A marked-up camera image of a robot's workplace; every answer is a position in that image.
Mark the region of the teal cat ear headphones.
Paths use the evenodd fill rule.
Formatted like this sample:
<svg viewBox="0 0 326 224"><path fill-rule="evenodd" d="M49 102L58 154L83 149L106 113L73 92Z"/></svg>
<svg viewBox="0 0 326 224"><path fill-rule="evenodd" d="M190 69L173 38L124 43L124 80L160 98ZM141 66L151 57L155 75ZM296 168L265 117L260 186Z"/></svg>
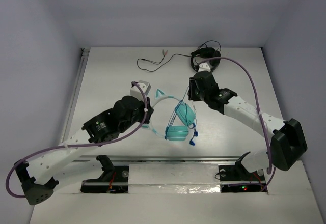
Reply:
<svg viewBox="0 0 326 224"><path fill-rule="evenodd" d="M165 100L173 99L177 103L171 112L163 133L156 130L151 121L149 124L143 124L142 129L149 130L157 137L171 142L183 142L189 137L189 144L195 146L195 138L198 137L197 117L196 109L186 103L185 99L188 90L189 88L186 88L184 95L178 98L163 92L161 89L156 89L154 102L152 103L153 108Z"/></svg>

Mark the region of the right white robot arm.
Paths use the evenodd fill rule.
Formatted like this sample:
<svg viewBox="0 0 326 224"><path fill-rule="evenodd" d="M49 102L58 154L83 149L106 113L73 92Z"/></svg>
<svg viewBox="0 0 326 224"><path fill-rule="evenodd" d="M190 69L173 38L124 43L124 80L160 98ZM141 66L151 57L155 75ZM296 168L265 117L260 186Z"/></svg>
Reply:
<svg viewBox="0 0 326 224"><path fill-rule="evenodd" d="M254 171L275 167L288 171L307 151L307 143L300 122L285 121L258 110L234 91L219 88L213 75L201 71L189 79L188 98L203 101L209 108L236 119L267 140L265 150L244 153L235 163L236 176L248 179Z"/></svg>

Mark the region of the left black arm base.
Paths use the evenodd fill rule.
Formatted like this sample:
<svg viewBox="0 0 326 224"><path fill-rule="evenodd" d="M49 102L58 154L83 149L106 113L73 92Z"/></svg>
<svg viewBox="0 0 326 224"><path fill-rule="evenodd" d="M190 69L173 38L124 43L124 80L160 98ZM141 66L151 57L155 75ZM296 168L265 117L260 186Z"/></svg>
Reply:
<svg viewBox="0 0 326 224"><path fill-rule="evenodd" d="M128 193L128 165L114 165L107 155L98 155L96 160L101 164L102 174L95 179L83 180L82 193Z"/></svg>

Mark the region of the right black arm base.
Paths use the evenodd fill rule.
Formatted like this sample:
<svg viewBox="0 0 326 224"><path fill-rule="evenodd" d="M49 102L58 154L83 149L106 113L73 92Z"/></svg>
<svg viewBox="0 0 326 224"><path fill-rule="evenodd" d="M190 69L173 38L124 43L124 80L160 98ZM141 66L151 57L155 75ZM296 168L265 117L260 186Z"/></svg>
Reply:
<svg viewBox="0 0 326 224"><path fill-rule="evenodd" d="M222 193L267 192L265 176L249 173L241 164L249 154L239 157L233 165L219 165L214 178L219 180Z"/></svg>

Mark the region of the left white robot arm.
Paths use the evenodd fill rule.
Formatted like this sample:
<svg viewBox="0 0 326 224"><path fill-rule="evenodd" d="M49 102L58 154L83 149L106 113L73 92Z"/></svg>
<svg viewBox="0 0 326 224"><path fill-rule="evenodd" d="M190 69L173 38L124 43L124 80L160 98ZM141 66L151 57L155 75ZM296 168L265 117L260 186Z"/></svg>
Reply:
<svg viewBox="0 0 326 224"><path fill-rule="evenodd" d="M40 150L15 165L21 183L23 198L31 206L40 204L66 186L75 170L67 170L73 161L85 153L130 137L147 124L153 108L147 96L124 96L114 106L83 124L60 145Z"/></svg>

